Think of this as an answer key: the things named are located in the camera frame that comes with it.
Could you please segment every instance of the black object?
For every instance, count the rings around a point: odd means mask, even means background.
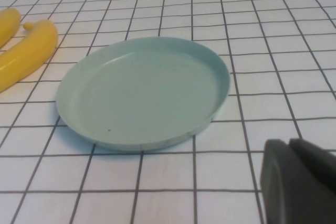
[[[268,224],[336,224],[336,157],[304,140],[268,140],[261,191]]]

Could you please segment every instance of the light blue plate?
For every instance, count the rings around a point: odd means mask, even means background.
[[[197,43],[150,37],[116,43],[78,62],[56,105],[78,134],[120,151],[174,145],[206,127],[225,101],[230,74]]]

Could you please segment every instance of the banana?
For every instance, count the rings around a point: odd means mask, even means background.
[[[16,34],[20,19],[21,14],[17,9],[8,8],[0,12],[0,47]]]
[[[30,34],[0,56],[0,92],[38,69],[54,53],[58,33],[49,20],[24,23]]]

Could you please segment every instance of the table surface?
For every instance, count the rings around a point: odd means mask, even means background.
[[[0,0],[7,7],[60,35],[50,61],[0,94],[2,224],[265,223],[265,140],[336,151],[336,0]],[[217,52],[232,77],[225,106],[204,132],[157,152],[82,141],[57,114],[61,79],[89,53],[146,36]]]

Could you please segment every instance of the plastic banana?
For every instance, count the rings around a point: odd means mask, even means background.
[[[0,47],[9,41],[19,29],[21,15],[15,8],[0,12]]]
[[[37,70],[56,49],[58,33],[51,21],[23,27],[30,34],[0,56],[0,92]]]

